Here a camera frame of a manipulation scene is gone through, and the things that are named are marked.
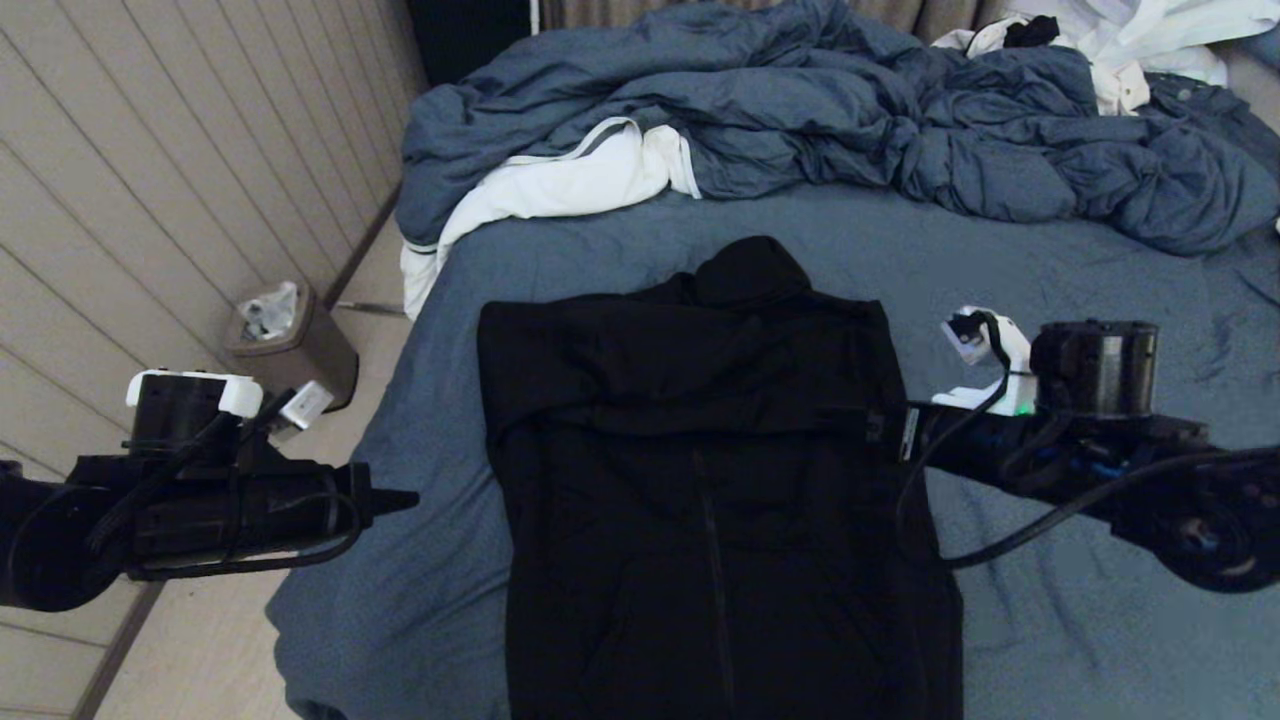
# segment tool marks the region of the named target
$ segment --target black cable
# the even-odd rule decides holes
[[[1153,475],[1161,475],[1164,473],[1180,470],[1202,462],[1212,462],[1215,460],[1253,460],[1275,455],[1277,452],[1280,452],[1280,446],[1257,447],[1251,450],[1220,450],[1215,452],[1199,452],[1196,455],[1183,455],[1179,457],[1160,460],[1080,493],[1074,500],[1059,505],[1050,512],[1042,515],[1038,520],[1014,530],[1012,533],[1005,536],[1005,538],[996,541],[982,550],[969,552],[959,557],[940,557],[938,560],[941,561],[941,566],[948,570],[960,570],[974,565],[982,565],[983,562],[989,562],[1002,555],[1018,550],[1019,547],[1062,524],[1065,520]]]
[[[351,550],[356,541],[360,539],[360,534],[365,530],[360,524],[360,509],[356,507],[355,501],[349,497],[338,492],[317,492],[315,495],[308,495],[292,501],[288,507],[302,505],[305,502],[315,502],[316,500],[333,500],[338,501],[351,511],[351,529],[343,536],[342,542],[330,547],[329,550],[323,550],[320,552],[312,552],[310,555],[294,555],[292,557],[273,557],[268,560],[238,560],[234,562],[210,562],[205,565],[188,565],[184,568],[159,568],[159,569],[146,569],[136,568],[129,571],[129,577],[137,580],[178,580],[184,578],[207,578],[210,575],[230,575],[236,573],[260,573],[264,570],[288,570],[292,568],[306,568],[307,565],[317,565],[320,562],[328,562],[334,557],[338,557],[343,552]]]
[[[1066,383],[1061,380],[1042,384],[1039,392],[1056,396],[1053,398],[1056,401],[1052,404],[1053,407],[1071,406],[1070,392],[1066,388]],[[1071,425],[1071,415],[1066,413],[1050,411],[1048,421],[1000,464],[998,477],[1001,484],[1005,487],[1019,487],[1016,483],[1033,479],[1037,473],[1025,473],[1021,475],[1015,475],[1014,473],[1021,471],[1036,454],[1057,442],[1057,438]]]
[[[239,443],[244,445],[252,439],[253,436],[266,429],[271,420],[274,420],[280,411],[284,410],[284,406],[297,397],[297,395],[298,391],[289,388],[273,397],[271,401],[266,404],[266,407],[262,407],[252,420],[247,420],[244,427],[241,428]]]
[[[987,328],[988,345],[991,345],[991,351],[995,354],[996,359],[1000,360],[1005,373],[1000,378],[1000,386],[996,388],[996,392],[993,392],[987,400],[978,404],[977,407],[970,410],[963,418],[956,420],[951,427],[942,430],[937,438],[929,442],[929,445],[920,451],[920,455],[915,459],[915,462],[911,464],[910,470],[906,473],[906,480],[902,483],[902,489],[897,495],[897,503],[893,509],[893,538],[897,543],[899,553],[913,565],[931,565],[937,560],[920,560],[913,557],[910,550],[906,547],[906,503],[918,483],[924,479],[924,468],[929,464],[929,459],[933,457],[933,454],[942,447],[942,443],[951,439],[960,430],[968,428],[987,410],[991,410],[997,402],[1000,402],[1001,397],[1005,397],[1005,392],[1009,389],[1010,360],[1009,354],[1006,354],[1005,348],[1000,345],[1000,323],[991,313],[979,311],[977,314],[982,315],[982,323]]]
[[[151,500],[161,486],[172,480],[191,461],[191,457],[209,442],[209,438],[221,433],[223,427],[232,421],[238,423],[239,418],[230,413],[219,413],[204,429],[196,433],[196,437],[170,455],[160,468],[133,486],[90,530],[86,538],[90,550],[95,553],[101,552],[102,544],[133,518],[142,503]]]

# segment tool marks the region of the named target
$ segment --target wall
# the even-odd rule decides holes
[[[0,3],[0,457],[118,452],[134,373],[225,368],[256,286],[323,293],[425,86],[399,0]],[[0,614],[0,719],[72,712],[134,594]]]
[[[1230,42],[1215,46],[1213,51],[1226,61],[1231,91],[1249,104],[1254,115],[1280,133],[1280,72]]]

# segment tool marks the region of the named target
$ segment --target white mount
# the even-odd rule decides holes
[[[172,370],[142,370],[129,380],[129,391],[124,402],[129,407],[138,406],[138,397],[142,393],[142,378],[147,375],[177,375],[183,378],[207,378],[224,380],[223,397],[218,401],[218,409],[230,413],[238,418],[252,418],[262,407],[262,386],[246,375],[223,375],[219,373],[174,373]]]
[[[280,416],[297,425],[298,429],[305,430],[311,427],[311,423],[316,421],[332,402],[332,392],[316,380],[308,380],[307,384],[298,388],[293,400],[280,409]]]
[[[986,324],[977,324],[973,331],[957,332],[952,323],[964,325],[963,319],[973,318],[978,313],[991,313],[996,316],[996,325],[1000,328],[1000,346],[1009,356],[1009,387],[991,410],[992,415],[1030,415],[1036,413],[1036,375],[1032,374],[1030,357],[1032,343],[1018,329],[1018,325],[1005,315],[997,314],[987,307],[965,305],[952,316],[942,323],[942,333],[947,336],[951,345],[960,352],[960,357],[969,365],[977,365],[984,359],[992,357],[991,337]],[[956,387],[951,392],[940,392],[933,396],[934,405],[948,407],[963,407],[972,410],[991,397],[1000,387],[996,380],[986,388]]]

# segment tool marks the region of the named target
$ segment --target plastic bag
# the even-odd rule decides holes
[[[246,300],[237,306],[244,318],[244,340],[274,340],[293,325],[298,310],[298,286],[291,282],[266,295]]]

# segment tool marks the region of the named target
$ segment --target baseboard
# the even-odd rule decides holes
[[[365,255],[369,254],[369,249],[372,247],[378,233],[383,231],[383,225],[385,225],[387,220],[390,219],[392,211],[396,209],[396,201],[399,200],[399,191],[401,184],[397,183],[396,188],[392,190],[390,197],[388,197],[387,202],[383,202],[383,206],[378,210],[378,217],[374,218],[374,224],[365,231],[365,237],[360,238],[360,245],[356,246],[351,258],[347,259],[347,264],[338,270],[338,277],[333,281],[333,284],[329,286],[328,292],[324,293],[323,301],[325,310],[333,310],[334,304],[338,302],[339,297],[342,297],[342,291],[347,290],[347,284],[356,274],[356,268],[360,266]]]

